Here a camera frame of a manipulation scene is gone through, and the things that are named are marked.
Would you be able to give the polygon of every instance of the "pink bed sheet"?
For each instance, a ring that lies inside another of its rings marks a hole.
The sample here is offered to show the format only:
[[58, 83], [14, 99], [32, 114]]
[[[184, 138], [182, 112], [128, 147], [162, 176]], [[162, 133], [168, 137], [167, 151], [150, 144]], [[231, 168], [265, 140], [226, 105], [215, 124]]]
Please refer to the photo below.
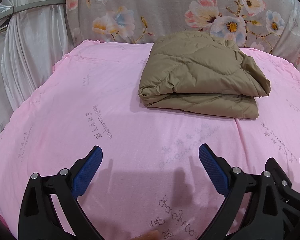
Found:
[[224, 199], [199, 161], [202, 143], [247, 173], [261, 174], [274, 157], [300, 192], [300, 73], [292, 64], [242, 49], [271, 81], [270, 96], [256, 99], [256, 120], [148, 109], [138, 85], [151, 47], [84, 41], [14, 112], [0, 135], [0, 214], [15, 237], [30, 175], [70, 168], [94, 145], [103, 161], [78, 201], [109, 240], [154, 229], [163, 239], [198, 238]]

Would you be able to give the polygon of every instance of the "flower center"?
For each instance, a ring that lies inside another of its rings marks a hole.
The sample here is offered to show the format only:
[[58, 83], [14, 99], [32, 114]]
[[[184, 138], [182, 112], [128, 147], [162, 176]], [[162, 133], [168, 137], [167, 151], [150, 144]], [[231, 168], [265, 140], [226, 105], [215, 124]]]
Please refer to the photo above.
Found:
[[215, 16], [209, 15], [210, 19], [207, 21], [208, 23], [213, 23], [213, 21], [216, 19]]
[[276, 31], [278, 29], [278, 25], [275, 22], [273, 22], [271, 24], [271, 28]]
[[228, 22], [226, 27], [231, 33], [235, 33], [237, 31], [238, 24], [235, 22]]

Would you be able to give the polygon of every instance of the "hand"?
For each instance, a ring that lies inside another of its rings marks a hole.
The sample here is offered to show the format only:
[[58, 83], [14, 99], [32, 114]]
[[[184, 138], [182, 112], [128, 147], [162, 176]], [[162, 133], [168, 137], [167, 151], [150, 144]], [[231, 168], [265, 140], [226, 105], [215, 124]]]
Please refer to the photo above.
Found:
[[148, 233], [145, 233], [141, 236], [137, 236], [135, 238], [132, 238], [131, 240], [159, 240], [159, 231], [151, 231]]

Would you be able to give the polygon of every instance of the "mattress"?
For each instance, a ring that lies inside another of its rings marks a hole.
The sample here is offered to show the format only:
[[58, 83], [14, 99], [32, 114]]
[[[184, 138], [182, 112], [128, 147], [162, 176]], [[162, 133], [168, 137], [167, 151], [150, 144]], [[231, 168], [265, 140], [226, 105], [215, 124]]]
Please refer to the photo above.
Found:
[[15, 237], [30, 175], [70, 168], [94, 145], [103, 161], [78, 201], [105, 239], [155, 229], [163, 239], [197, 239], [224, 199], [200, 163], [203, 143], [246, 173], [261, 174], [274, 157], [300, 192], [300, 73], [292, 64], [241, 49], [271, 81], [270, 95], [256, 98], [256, 120], [148, 109], [138, 85], [152, 45], [84, 41], [14, 112], [0, 134], [0, 215]]

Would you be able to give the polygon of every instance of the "bed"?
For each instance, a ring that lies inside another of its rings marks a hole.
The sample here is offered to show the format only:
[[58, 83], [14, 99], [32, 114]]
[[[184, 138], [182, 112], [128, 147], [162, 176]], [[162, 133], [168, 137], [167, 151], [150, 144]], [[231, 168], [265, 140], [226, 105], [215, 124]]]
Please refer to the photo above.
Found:
[[80, 42], [14, 111], [0, 134], [0, 218], [14, 237], [30, 175], [71, 167], [94, 145], [104, 159], [78, 201], [105, 239], [151, 229], [164, 239], [198, 238], [223, 201], [200, 165], [202, 143], [249, 173], [260, 174], [274, 157], [300, 192], [300, 72], [293, 64], [242, 48], [271, 81], [270, 95], [257, 98], [256, 120], [148, 109], [138, 83], [151, 47]]

